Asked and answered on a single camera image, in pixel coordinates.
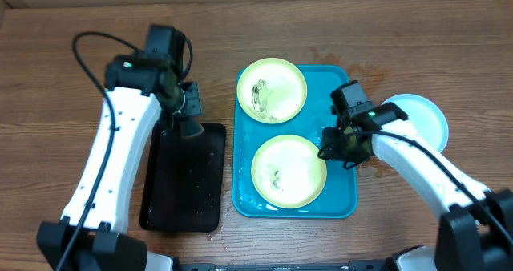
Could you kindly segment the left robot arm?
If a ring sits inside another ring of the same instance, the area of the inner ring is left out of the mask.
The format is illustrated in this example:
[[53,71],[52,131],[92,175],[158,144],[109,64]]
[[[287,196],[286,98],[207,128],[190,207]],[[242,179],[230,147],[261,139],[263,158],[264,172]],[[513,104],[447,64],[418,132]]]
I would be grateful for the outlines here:
[[172,270],[175,260],[149,251],[127,235],[131,192],[143,150],[154,126],[199,115],[196,83],[186,82],[192,44],[172,26],[152,25],[144,48],[125,42],[128,55],[116,55],[99,81],[71,43],[75,60],[103,97],[98,131],[86,166],[59,222],[43,221],[37,246],[54,270]]

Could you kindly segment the yellow plate with small stain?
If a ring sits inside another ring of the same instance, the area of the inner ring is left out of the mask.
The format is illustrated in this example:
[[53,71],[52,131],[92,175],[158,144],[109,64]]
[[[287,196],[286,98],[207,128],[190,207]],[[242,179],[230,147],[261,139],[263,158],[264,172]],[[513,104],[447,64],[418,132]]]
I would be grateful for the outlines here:
[[259,195],[286,209],[312,203],[327,181],[326,162],[319,149],[298,135],[278,135],[265,141],[252,160],[251,177]]

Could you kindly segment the white plate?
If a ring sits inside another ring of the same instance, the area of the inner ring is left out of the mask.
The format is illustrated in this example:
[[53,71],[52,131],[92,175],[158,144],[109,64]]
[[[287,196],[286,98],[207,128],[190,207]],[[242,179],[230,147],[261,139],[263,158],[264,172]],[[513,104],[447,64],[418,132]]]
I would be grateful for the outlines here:
[[400,94],[386,99],[383,104],[394,103],[413,123],[418,134],[438,152],[442,152],[449,139],[449,125],[441,109],[432,101],[415,94]]

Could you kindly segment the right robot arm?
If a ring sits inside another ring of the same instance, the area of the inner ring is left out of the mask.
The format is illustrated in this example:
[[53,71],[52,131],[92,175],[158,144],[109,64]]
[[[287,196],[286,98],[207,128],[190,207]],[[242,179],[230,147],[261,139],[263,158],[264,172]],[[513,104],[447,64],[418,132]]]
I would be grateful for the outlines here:
[[436,246],[417,245],[382,261],[382,270],[495,271],[512,268],[512,191],[492,192],[433,149],[397,104],[370,101],[351,81],[330,98],[336,127],[317,153],[351,169],[375,156],[391,166],[438,218]]

